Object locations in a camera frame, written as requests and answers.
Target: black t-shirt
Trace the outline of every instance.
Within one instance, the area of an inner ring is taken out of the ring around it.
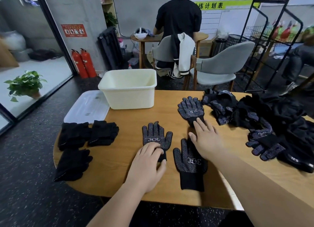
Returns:
[[[156,29],[164,27],[163,38],[172,34],[186,33],[193,38],[193,32],[200,31],[201,9],[190,0],[171,0],[158,10]]]

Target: tabletop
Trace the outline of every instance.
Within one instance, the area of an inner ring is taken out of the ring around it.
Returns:
[[[239,100],[248,95],[233,92]],[[201,91],[155,91],[155,105],[150,109],[112,110],[110,109],[106,121],[116,122],[120,131],[115,141],[110,146],[96,146],[88,148],[93,161],[84,172],[83,177],[67,184],[77,191],[85,194],[112,197],[125,181],[128,169],[136,152],[143,146],[142,126],[150,122],[159,121],[167,131],[173,132],[171,148],[167,151],[167,170],[155,189],[143,196],[144,201],[185,204],[192,206],[210,206],[226,209],[242,209],[236,195],[228,182],[209,162],[208,170],[204,174],[205,192],[194,190],[181,190],[180,175],[174,163],[172,150],[181,149],[180,140],[188,137],[188,132],[193,131],[180,114],[178,104],[183,97],[202,98]],[[259,170],[271,181],[280,185],[300,200],[314,207],[314,175],[300,173],[297,169],[279,162],[277,159],[267,162],[254,156],[248,148],[247,135],[249,131],[240,127],[218,126],[215,118],[210,114],[211,108],[204,106],[204,118],[210,121],[221,134],[226,147],[252,168]],[[57,166],[62,152],[54,145],[53,159]]]
[[[156,35],[155,37],[151,37],[151,36],[146,36],[145,39],[139,40],[137,39],[134,34],[131,35],[131,40],[134,41],[138,41],[138,42],[160,42],[162,39],[164,33],[161,33],[160,35]],[[196,36],[194,38],[195,42],[201,41],[201,40],[205,40],[208,38],[208,34],[205,34],[203,32],[197,32]]]

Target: red fire extinguisher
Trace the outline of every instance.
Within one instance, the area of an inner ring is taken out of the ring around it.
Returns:
[[[82,59],[83,59],[83,62],[84,62],[84,65],[85,65],[85,68],[87,70],[89,77],[90,78],[96,77],[97,73],[95,72],[95,68],[94,68],[89,52],[81,48],[81,56],[82,56]]]
[[[79,71],[81,78],[88,78],[88,74],[87,74],[87,71],[85,69],[81,55],[76,50],[74,50],[74,49],[71,49],[71,50],[72,50],[72,58],[75,62],[75,65]]]

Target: chair seat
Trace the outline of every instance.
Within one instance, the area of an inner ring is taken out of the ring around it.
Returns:
[[[194,78],[194,68],[190,70],[191,76]],[[235,74],[208,74],[197,72],[197,82],[204,86],[213,86],[226,82],[230,82],[236,78]]]

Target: white floor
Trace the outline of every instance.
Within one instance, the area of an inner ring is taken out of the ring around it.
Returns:
[[[30,60],[20,62],[19,65],[19,67],[15,68],[0,68],[0,103],[14,116],[21,114],[36,100],[28,96],[18,96],[17,100],[19,102],[11,102],[9,90],[7,89],[9,85],[4,83],[4,81],[13,80],[15,77],[23,75],[26,70],[37,71],[38,74],[43,75],[43,79],[47,80],[47,82],[42,82],[43,88],[40,90],[41,95],[45,95],[72,74],[64,57],[43,62]],[[0,129],[6,124],[7,121],[0,118]]]

